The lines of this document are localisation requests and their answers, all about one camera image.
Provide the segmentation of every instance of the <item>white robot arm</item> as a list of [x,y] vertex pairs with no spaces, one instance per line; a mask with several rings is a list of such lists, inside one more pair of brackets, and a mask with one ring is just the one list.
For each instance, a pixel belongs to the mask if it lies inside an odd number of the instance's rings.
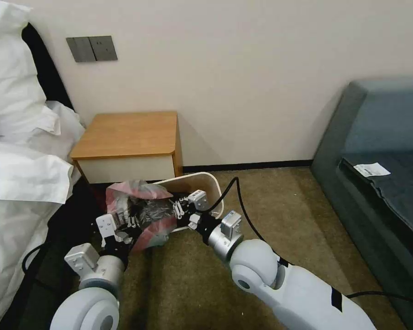
[[[367,314],[352,300],[308,270],[282,262],[264,241],[243,240],[241,216],[231,211],[221,221],[204,213],[203,192],[189,197],[184,211],[189,228],[202,235],[203,242],[231,269],[234,283],[267,304],[288,329],[373,330]],[[118,298],[126,267],[122,244],[129,237],[117,231],[119,219],[106,214],[97,219],[100,233],[112,252],[99,256],[89,244],[71,249],[66,262],[80,276],[79,291],[58,308],[51,330],[116,330],[119,321]]]

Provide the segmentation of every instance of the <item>baseboard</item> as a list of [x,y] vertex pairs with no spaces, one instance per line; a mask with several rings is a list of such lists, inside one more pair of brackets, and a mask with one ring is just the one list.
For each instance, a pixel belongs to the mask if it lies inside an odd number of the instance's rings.
[[242,163],[242,164],[223,164],[223,165],[197,165],[184,166],[184,173],[193,172],[214,172],[214,171],[240,171],[240,170],[258,170],[265,168],[278,167],[304,167],[310,166],[312,159],[305,160],[286,160],[278,162],[262,162],[262,163]]

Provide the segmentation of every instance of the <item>light switch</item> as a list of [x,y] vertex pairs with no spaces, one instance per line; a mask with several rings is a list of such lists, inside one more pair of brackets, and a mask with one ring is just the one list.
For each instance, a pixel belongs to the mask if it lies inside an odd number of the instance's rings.
[[111,36],[89,37],[97,61],[117,61]]
[[96,58],[88,37],[66,38],[75,62],[95,62]]

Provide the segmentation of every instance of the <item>carpet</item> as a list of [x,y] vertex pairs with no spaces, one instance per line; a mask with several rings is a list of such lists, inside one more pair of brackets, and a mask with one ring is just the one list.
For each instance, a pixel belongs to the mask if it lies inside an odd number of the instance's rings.
[[[246,210],[266,241],[344,294],[381,290],[309,168],[214,172],[222,189],[240,178]],[[225,215],[241,213],[235,187]],[[245,238],[256,238],[244,220]],[[385,297],[358,297],[377,329],[405,329]],[[163,247],[132,253],[125,272],[119,330],[285,329],[194,231],[170,236]]]

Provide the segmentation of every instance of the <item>white pillow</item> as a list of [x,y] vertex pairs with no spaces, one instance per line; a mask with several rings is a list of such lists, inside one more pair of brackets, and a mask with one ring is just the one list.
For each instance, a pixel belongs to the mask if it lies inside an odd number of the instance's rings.
[[45,106],[31,51],[21,37],[29,12],[0,1],[0,135],[35,128],[55,134],[58,116]]
[[57,156],[0,142],[0,199],[64,204],[72,169]]
[[31,148],[44,154],[58,156],[67,162],[72,162],[69,154],[84,134],[84,127],[79,121],[79,116],[60,102],[47,101],[46,105],[59,117],[58,135],[52,135],[36,128],[32,132],[0,136],[0,142]]

